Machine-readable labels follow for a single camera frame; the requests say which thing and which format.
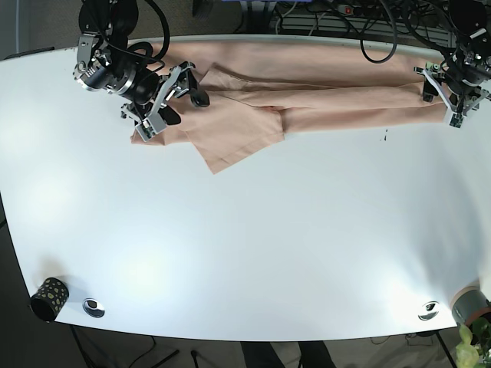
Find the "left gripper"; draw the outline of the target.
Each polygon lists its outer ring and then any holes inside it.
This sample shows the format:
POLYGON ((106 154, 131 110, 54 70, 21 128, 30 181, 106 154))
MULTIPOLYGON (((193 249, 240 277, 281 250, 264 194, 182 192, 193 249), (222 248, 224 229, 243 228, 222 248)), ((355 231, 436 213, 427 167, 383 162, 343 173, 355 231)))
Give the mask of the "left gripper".
POLYGON ((423 101, 440 97, 447 107, 443 122, 459 129, 465 117, 490 99, 490 91, 480 86, 490 79, 490 33, 477 30, 458 42, 440 64, 428 62, 414 71, 424 77, 423 101))

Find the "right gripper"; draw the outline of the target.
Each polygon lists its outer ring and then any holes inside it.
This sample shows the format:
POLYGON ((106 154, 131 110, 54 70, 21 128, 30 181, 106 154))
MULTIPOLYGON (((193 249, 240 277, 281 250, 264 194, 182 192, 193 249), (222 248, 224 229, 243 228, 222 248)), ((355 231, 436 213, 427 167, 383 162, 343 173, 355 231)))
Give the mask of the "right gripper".
POLYGON ((135 130, 144 142, 167 127, 181 123, 180 115, 169 106, 170 98, 189 96, 194 107, 208 107, 209 95, 193 75, 195 65, 188 61, 165 75, 148 68, 165 64, 153 58, 149 42, 137 42, 123 51, 110 46, 100 35, 79 37, 74 79, 89 91, 105 90, 126 99, 121 116, 135 122, 135 130))

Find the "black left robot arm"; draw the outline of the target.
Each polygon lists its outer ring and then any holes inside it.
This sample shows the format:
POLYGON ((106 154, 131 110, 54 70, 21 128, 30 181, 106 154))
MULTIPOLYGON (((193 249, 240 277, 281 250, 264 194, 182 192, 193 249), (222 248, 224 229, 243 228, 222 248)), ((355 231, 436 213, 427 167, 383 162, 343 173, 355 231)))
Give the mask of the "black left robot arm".
POLYGON ((485 1, 426 1, 438 24, 454 38, 455 45, 444 47, 419 35, 409 22, 408 2, 402 8, 407 30, 420 43, 438 51, 443 60, 428 62, 414 71, 424 77, 422 99, 430 103, 439 97, 447 107, 445 122, 460 128, 490 91, 481 84, 490 80, 490 31, 485 1))

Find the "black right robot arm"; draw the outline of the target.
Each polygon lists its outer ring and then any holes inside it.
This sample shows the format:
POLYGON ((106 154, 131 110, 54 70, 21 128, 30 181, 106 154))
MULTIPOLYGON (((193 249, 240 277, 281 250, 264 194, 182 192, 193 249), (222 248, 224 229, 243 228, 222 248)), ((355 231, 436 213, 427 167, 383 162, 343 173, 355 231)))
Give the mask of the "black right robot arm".
POLYGON ((85 90, 105 90, 125 99, 123 119, 131 119, 140 138, 147 142, 167 127, 180 124, 180 115, 169 105, 171 99, 189 96, 194 107, 208 107, 209 96, 193 75, 191 62, 159 73, 170 46, 170 29, 165 14, 153 1, 163 31, 160 50, 148 41, 130 44, 137 26, 139 8, 135 1, 84 1, 78 16, 81 35, 77 44, 74 80, 85 90))

